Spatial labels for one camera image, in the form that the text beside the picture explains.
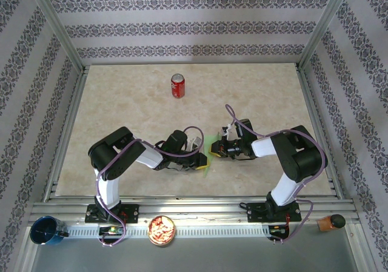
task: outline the aluminum frame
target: aluminum frame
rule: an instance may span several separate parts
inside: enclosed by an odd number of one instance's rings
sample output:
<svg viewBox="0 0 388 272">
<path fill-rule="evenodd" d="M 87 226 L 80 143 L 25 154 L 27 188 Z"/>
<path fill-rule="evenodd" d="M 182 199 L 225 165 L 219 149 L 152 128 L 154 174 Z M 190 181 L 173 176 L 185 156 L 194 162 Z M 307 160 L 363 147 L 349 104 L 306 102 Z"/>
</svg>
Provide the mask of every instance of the aluminum frame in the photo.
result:
<svg viewBox="0 0 388 272">
<path fill-rule="evenodd" d="M 62 132 L 62 136 L 60 138 L 58 151 L 55 154 L 53 168 L 50 172 L 50 176 L 48 177 L 47 186 L 43 197 L 44 202 L 49 201 L 50 195 L 52 193 L 54 181 L 58 181 L 59 174 L 61 172 L 63 162 L 65 159 L 67 146 L 69 145 L 69 142 L 70 142 L 70 135 L 73 130 L 75 118 L 78 112 L 78 107 L 81 102 L 82 92 L 84 91 L 86 78 L 87 78 L 87 74 L 85 74 L 84 71 L 78 77 L 78 81 L 75 89 L 75 95 L 73 95 L 72 101 L 70 102 L 70 111 L 64 124 L 64 129 Z"/>
<path fill-rule="evenodd" d="M 346 233 L 358 271 L 376 271 L 376 266 L 372 254 L 368 249 L 369 246 L 353 200 L 339 200 L 333 196 L 306 196 L 305 198 L 312 200 L 315 204 L 315 208 L 305 224 L 315 225 L 315 221 L 319 218 L 333 213 L 341 213 L 347 220 Z M 197 227 L 197 230 L 205 229 L 214 231 L 219 228 L 225 229 L 225 227 L 231 227 L 232 230 L 246 229 L 247 226 L 250 226 L 252 229 L 261 228 L 262 224 L 247 223 L 247 215 L 244 210 L 239 208 L 238 204 L 241 201 L 265 201 L 265 198 L 247 196 L 218 198 L 124 197 L 122 201 L 124 203 L 140 204 L 138 223 L 129 225 L 129 230 L 132 227 L 132 231 L 146 228 L 150 220 L 160 214 L 172 218 L 177 227 Z M 93 203 L 92 197 L 66 198 L 35 203 L 28 221 L 28 227 L 24 234 L 15 271 L 31 271 L 33 268 L 38 246 L 29 240 L 28 234 L 30 226 L 37 218 L 51 215 L 62 221 L 66 221 L 68 227 L 78 231 L 82 231 L 82 229 L 96 229 L 98 224 L 85 224 L 84 222 L 86 206 L 91 203 Z M 304 217 L 310 205 L 300 203 L 299 206 L 301 215 Z M 72 233 L 71 237 L 74 239 L 82 239 L 85 238 L 85 234 L 82 232 Z"/>
<path fill-rule="evenodd" d="M 302 93 L 304 96 L 304 100 L 307 105 L 307 111 L 309 112 L 310 120 L 313 125 L 316 141 L 319 143 L 319 145 L 323 148 L 324 152 L 326 154 L 330 154 L 329 146 L 327 145 L 327 142 L 325 140 L 324 132 L 322 129 L 322 126 L 319 122 L 318 112 L 316 108 L 314 107 L 313 98 L 309 91 L 309 88 L 307 86 L 307 80 L 304 75 L 303 71 L 299 71 L 298 66 L 295 64 L 296 73 L 299 78 L 299 83 L 302 88 Z M 339 199 L 345 199 L 345 195 L 343 193 L 340 180 L 338 179 L 338 175 L 336 173 L 333 158 L 330 156 L 327 157 L 327 167 L 326 167 L 326 174 L 328 175 L 329 182 L 331 182 L 334 185 L 334 189 L 336 192 L 336 195 Z"/>
<path fill-rule="evenodd" d="M 311 38 L 307 42 L 306 46 L 303 49 L 301 59 L 299 61 L 299 69 L 302 70 L 306 67 L 310 57 L 313 55 L 313 52 L 318 45 L 319 41 L 323 37 L 327 27 L 330 24 L 335 12 L 340 7 L 342 0 L 329 0 L 326 8 L 323 11 L 321 18 L 319 19 L 314 32 L 311 35 Z"/>
<path fill-rule="evenodd" d="M 77 72 L 81 73 L 84 69 L 84 64 L 82 63 L 81 57 L 79 56 L 77 49 L 74 47 L 69 34 L 59 19 L 58 14 L 55 12 L 52 3 L 50 0 L 36 0 L 36 2 L 48 20 L 48 23 L 51 25 L 55 35 L 61 42 L 61 45 L 64 47 L 71 62 L 76 67 Z"/>
</svg>

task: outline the green object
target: green object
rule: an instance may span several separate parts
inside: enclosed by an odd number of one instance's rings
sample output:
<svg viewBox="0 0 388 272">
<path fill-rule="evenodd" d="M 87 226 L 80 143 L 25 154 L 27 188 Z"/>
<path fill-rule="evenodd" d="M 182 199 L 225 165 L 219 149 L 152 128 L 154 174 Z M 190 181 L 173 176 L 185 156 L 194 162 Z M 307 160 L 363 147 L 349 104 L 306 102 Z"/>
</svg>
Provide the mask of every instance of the green object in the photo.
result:
<svg viewBox="0 0 388 272">
<path fill-rule="evenodd" d="M 209 172 L 209 168 L 210 168 L 210 166 L 212 164 L 213 158 L 215 157 L 214 155 L 209 153 L 210 146 L 214 142 L 218 141 L 220 138 L 221 138 L 221 136 L 219 135 L 219 133 L 216 134 L 216 135 L 207 135 L 207 136 L 205 136 L 204 154 L 207 157 L 207 159 L 209 160 L 209 166 L 204 169 L 204 176 L 203 176 L 203 178 L 206 178 L 207 172 Z"/>
</svg>

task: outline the brown bottle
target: brown bottle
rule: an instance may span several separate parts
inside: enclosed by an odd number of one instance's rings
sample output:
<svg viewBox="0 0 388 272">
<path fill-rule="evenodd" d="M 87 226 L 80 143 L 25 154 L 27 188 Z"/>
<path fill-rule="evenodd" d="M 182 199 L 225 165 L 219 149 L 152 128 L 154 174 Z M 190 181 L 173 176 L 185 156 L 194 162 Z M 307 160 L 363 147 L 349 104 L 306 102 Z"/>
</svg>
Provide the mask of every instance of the brown bottle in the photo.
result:
<svg viewBox="0 0 388 272">
<path fill-rule="evenodd" d="M 337 230 L 345 226 L 345 218 L 340 214 L 333 214 L 317 220 L 319 229 L 321 231 Z"/>
</svg>

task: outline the patterned wallpaper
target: patterned wallpaper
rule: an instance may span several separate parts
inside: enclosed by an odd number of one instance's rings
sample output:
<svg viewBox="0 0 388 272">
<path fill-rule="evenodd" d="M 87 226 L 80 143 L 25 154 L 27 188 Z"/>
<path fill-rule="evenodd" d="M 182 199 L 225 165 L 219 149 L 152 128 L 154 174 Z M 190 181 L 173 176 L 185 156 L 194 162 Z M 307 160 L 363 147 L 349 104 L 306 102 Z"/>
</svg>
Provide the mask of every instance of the patterned wallpaper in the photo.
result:
<svg viewBox="0 0 388 272">
<path fill-rule="evenodd" d="M 86 65 L 298 62 L 329 0 L 51 0 Z"/>
<path fill-rule="evenodd" d="M 336 169 L 388 271 L 388 0 L 344 0 L 306 68 Z"/>
<path fill-rule="evenodd" d="M 11 271 L 78 74 L 35 0 L 0 1 L 0 271 Z"/>
</svg>

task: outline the bowl of food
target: bowl of food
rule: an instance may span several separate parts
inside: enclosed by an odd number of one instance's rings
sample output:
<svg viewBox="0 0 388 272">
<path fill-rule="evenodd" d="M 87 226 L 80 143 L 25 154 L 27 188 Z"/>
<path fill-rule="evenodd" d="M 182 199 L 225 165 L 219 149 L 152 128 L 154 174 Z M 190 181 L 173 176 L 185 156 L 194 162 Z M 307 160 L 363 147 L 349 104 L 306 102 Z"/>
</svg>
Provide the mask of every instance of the bowl of food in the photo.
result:
<svg viewBox="0 0 388 272">
<path fill-rule="evenodd" d="M 157 216 L 148 226 L 148 237 L 151 243 L 163 247 L 175 237 L 175 224 L 167 216 Z"/>
</svg>

